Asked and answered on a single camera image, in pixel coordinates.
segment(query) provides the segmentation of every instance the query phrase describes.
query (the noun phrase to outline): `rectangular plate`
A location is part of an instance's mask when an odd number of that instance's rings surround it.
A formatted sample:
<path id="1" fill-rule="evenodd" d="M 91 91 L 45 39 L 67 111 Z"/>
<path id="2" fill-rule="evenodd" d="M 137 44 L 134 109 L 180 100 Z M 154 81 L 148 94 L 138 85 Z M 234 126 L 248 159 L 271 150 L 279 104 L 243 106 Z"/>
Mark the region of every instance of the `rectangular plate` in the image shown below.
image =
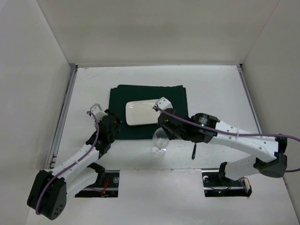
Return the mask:
<path id="1" fill-rule="evenodd" d="M 157 99 L 133 101 L 126 104 L 126 123 L 130 126 L 155 124 L 159 112 L 153 109 Z"/>

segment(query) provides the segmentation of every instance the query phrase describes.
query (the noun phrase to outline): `clear glass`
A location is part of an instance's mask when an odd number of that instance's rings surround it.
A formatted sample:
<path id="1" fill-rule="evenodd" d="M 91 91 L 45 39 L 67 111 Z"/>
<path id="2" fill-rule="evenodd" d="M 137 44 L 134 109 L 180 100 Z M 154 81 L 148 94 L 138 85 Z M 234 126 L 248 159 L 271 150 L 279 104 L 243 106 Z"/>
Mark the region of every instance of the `clear glass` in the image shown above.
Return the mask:
<path id="1" fill-rule="evenodd" d="M 169 144 L 169 138 L 162 128 L 155 131 L 152 138 L 151 154 L 155 158 L 161 158 L 165 155 L 166 147 Z"/>

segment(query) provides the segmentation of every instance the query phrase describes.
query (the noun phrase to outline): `white wall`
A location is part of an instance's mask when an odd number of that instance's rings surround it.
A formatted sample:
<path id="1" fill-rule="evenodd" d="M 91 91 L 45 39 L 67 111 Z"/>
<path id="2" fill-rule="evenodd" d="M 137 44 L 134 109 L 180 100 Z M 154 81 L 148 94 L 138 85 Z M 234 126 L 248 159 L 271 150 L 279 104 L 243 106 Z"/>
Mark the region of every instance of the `white wall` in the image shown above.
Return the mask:
<path id="1" fill-rule="evenodd" d="M 69 62 L 242 63 L 278 0 L 38 0 Z"/>
<path id="2" fill-rule="evenodd" d="M 281 0 L 242 69 L 265 132 L 300 137 L 300 1 Z M 300 167 L 300 144 L 289 141 L 288 169 Z M 300 172 L 286 173 L 300 218 Z"/>
<path id="3" fill-rule="evenodd" d="M 0 218 L 22 225 L 70 68 L 35 0 L 0 1 L 0 31 Z"/>

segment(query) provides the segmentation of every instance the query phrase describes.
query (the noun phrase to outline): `screw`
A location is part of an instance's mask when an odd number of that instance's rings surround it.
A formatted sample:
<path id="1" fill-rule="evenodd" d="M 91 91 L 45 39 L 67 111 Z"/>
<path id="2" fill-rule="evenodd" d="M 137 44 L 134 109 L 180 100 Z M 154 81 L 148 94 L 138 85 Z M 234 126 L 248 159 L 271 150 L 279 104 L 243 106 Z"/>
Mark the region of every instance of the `screw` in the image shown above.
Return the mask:
<path id="1" fill-rule="evenodd" d="M 207 183 L 208 182 L 208 176 L 204 176 L 203 181 L 204 181 L 204 183 Z"/>
<path id="2" fill-rule="evenodd" d="M 112 180 L 115 184 L 117 184 L 119 182 L 119 178 L 118 177 L 114 177 Z"/>

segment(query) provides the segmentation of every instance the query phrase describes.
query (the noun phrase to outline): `dark green towel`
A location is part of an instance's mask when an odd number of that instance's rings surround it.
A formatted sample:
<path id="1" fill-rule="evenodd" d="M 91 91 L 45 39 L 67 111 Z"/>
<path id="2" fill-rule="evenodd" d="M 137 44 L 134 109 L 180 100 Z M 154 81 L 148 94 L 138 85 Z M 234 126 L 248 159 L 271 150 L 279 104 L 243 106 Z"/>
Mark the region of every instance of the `dark green towel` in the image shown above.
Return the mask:
<path id="1" fill-rule="evenodd" d="M 119 115 L 122 120 L 120 133 L 116 135 L 119 140 L 152 139 L 157 124 L 129 126 L 126 123 L 125 107 L 127 102 L 167 98 L 178 112 L 188 115 L 187 93 L 181 86 L 152 87 L 119 85 L 111 89 L 109 97 L 109 110 Z"/>

